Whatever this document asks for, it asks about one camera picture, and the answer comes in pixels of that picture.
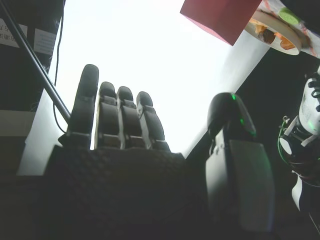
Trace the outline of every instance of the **green light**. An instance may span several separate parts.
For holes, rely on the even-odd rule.
[[[308,124],[309,124],[309,127],[310,127],[310,128],[312,128],[314,131],[316,130],[311,121],[308,121]]]

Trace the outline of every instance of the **pink box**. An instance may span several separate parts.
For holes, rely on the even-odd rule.
[[[233,46],[260,3],[261,0],[185,0],[180,13]]]

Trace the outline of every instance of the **patterned tablecloth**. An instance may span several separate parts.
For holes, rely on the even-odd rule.
[[[258,9],[278,18],[283,23],[290,26],[300,37],[302,48],[301,51],[310,54],[316,58],[320,58],[320,36],[308,30],[303,22],[292,25],[283,21],[278,13],[286,6],[280,0],[262,0]]]

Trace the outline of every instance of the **white paper label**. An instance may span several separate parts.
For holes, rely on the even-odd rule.
[[[22,29],[24,35],[27,36],[28,27],[22,24],[19,24],[19,26]],[[19,48],[14,36],[12,36],[9,28],[2,18],[0,18],[0,44]]]
[[[55,34],[36,28],[34,31],[33,50],[38,53],[52,55],[54,52],[55,41]]]

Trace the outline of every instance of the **green lid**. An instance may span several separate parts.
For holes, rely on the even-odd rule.
[[[286,21],[288,24],[298,24],[300,23],[300,19],[292,12],[290,9],[284,7],[279,12],[279,17]]]

